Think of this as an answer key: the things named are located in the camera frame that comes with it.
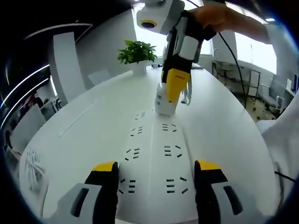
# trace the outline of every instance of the ceiling light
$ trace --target ceiling light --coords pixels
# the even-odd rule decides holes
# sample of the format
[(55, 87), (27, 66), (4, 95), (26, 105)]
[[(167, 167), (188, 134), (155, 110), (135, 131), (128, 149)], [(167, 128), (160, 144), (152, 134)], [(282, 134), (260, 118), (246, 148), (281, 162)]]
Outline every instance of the ceiling light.
[(4, 101), (2, 102), (0, 108), (2, 108), (3, 104), (5, 103), (5, 101), (8, 99), (8, 97), (13, 93), (13, 91), (16, 90), (16, 88), (18, 88), (23, 82), (25, 82), (27, 79), (29, 79), (31, 76), (33, 76), (34, 74), (38, 73), (39, 71), (49, 67), (50, 65), (47, 64), (45, 66), (43, 66), (42, 68), (40, 68), (39, 70), (36, 70), (35, 72), (33, 72), (31, 75), (29, 75), (28, 77), (26, 77), (23, 81), (21, 81), (19, 84), (17, 84), (16, 87), (13, 88), (13, 90), (10, 91), (10, 93), (5, 97)]
[(275, 19), (273, 19), (273, 18), (268, 18), (268, 19), (266, 19), (266, 21), (267, 21), (267, 22), (273, 22), (273, 21), (275, 21)]
[(4, 118), (2, 125), (0, 127), (0, 129), (2, 129), (2, 126), (4, 125), (6, 119), (8, 118), (8, 116), (10, 115), (11, 111), (13, 111), (13, 109), (19, 104), (19, 102), (24, 99), (31, 91), (33, 91), (36, 87), (38, 87), (39, 85), (41, 85), (42, 83), (46, 82), (49, 78), (46, 78), (45, 80), (43, 80), (42, 82), (40, 82), (39, 84), (37, 84), (35, 87), (33, 87), (31, 90), (29, 90), (24, 96), (22, 96), (21, 99), (18, 100), (18, 102), (10, 109), (10, 111), (7, 113), (6, 117)]

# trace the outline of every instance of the green plant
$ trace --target green plant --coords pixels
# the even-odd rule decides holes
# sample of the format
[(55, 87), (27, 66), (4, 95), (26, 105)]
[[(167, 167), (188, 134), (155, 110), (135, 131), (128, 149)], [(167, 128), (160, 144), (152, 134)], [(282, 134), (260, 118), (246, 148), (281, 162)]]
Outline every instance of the green plant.
[(154, 62), (157, 56), (154, 54), (155, 46), (151, 46), (149, 43), (142, 41), (125, 41), (127, 47), (120, 49), (120, 53), (117, 57), (121, 63), (132, 64), (141, 61), (152, 61)]

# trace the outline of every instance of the chair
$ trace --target chair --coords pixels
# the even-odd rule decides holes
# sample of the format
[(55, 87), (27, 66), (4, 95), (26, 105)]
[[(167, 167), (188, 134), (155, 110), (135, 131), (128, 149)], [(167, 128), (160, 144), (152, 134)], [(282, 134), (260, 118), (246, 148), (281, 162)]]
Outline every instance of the chair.
[(271, 106), (282, 112), (286, 84), (286, 80), (279, 75), (274, 75), (270, 86), (262, 84), (260, 97), (265, 102), (267, 110)]

